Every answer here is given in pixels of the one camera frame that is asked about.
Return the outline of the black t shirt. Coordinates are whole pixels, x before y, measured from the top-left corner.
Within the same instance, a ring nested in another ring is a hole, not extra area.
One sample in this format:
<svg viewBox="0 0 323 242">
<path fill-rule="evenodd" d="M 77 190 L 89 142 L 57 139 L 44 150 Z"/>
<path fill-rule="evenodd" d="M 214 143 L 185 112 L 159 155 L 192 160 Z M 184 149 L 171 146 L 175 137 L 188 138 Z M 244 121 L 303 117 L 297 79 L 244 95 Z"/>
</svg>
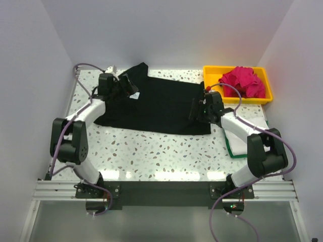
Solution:
<svg viewBox="0 0 323 242">
<path fill-rule="evenodd" d="M 124 73 L 138 87 L 139 97 L 112 101 L 96 125 L 174 135 L 211 134 L 210 124 L 189 119 L 192 100 L 202 97 L 204 84 L 150 77 L 145 63 Z"/>
</svg>

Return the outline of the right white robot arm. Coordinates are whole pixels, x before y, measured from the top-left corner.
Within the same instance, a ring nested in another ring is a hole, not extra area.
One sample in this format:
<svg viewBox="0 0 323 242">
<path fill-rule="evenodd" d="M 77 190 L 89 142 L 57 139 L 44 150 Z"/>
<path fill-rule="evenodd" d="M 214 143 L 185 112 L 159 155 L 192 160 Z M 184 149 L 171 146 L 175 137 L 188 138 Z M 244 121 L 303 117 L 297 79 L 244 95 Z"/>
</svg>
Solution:
<svg viewBox="0 0 323 242">
<path fill-rule="evenodd" d="M 215 124 L 247 145 L 247 164 L 227 175 L 222 195 L 236 198 L 243 188 L 288 165 L 280 132 L 258 127 L 238 116 L 235 109 L 225 108 L 219 92 L 204 93 L 202 98 L 194 98 L 189 119 Z"/>
</svg>

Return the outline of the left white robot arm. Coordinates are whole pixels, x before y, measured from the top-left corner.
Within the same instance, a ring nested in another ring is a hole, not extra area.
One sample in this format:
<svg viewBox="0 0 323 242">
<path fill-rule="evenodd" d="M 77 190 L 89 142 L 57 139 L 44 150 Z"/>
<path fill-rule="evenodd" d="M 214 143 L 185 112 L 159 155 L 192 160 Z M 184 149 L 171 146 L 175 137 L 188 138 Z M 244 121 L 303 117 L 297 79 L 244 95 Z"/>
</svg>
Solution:
<svg viewBox="0 0 323 242">
<path fill-rule="evenodd" d="M 50 155 L 52 163 L 49 176 L 57 175 L 57 161 L 64 163 L 80 179 L 75 189 L 92 198 L 112 195 L 104 187 L 101 173 L 88 158 L 89 146 L 87 128 L 103 116 L 113 102 L 128 98 L 138 92 L 127 74 L 117 76 L 115 73 L 101 73 L 98 86 L 89 94 L 84 106 L 65 118 L 56 118 L 52 122 Z"/>
</svg>

